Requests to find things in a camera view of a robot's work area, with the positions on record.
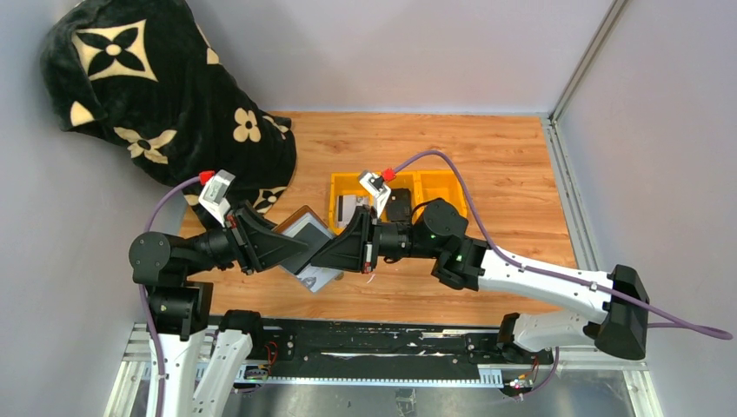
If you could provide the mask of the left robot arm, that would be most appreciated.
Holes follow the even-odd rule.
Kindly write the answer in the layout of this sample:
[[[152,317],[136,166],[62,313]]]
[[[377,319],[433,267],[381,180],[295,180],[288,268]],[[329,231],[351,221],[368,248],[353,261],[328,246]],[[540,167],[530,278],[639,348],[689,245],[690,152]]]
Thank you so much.
[[[214,286],[190,277],[235,265],[252,275],[308,248],[276,232],[249,203],[231,208],[222,226],[200,235],[147,231],[131,243],[132,279],[143,290],[150,337],[149,416],[222,415],[242,363],[265,345],[261,315],[230,310],[219,321],[214,356],[198,377]]]

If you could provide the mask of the brown leather card holder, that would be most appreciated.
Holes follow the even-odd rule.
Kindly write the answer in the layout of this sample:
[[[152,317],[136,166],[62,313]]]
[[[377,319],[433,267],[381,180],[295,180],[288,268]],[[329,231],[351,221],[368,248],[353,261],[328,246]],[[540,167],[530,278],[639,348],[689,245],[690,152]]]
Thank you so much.
[[[290,256],[279,265],[280,269],[292,275],[308,291],[317,293],[342,277],[343,272],[340,269],[316,267],[312,264],[312,258],[335,234],[308,205],[303,205],[275,226],[274,231],[308,245],[306,251]]]

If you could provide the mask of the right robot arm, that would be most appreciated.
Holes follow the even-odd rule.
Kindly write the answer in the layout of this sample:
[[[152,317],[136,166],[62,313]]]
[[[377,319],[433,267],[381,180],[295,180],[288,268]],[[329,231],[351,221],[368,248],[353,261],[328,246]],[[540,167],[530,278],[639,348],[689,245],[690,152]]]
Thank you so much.
[[[362,206],[310,261],[369,273],[380,259],[432,259],[430,274],[449,288],[507,292],[560,307],[548,314],[506,314],[498,334],[505,354],[593,346],[623,360],[645,358],[649,297],[634,268],[587,271],[536,261],[469,237],[467,227],[468,220],[442,199],[428,202],[413,223],[383,222]]]

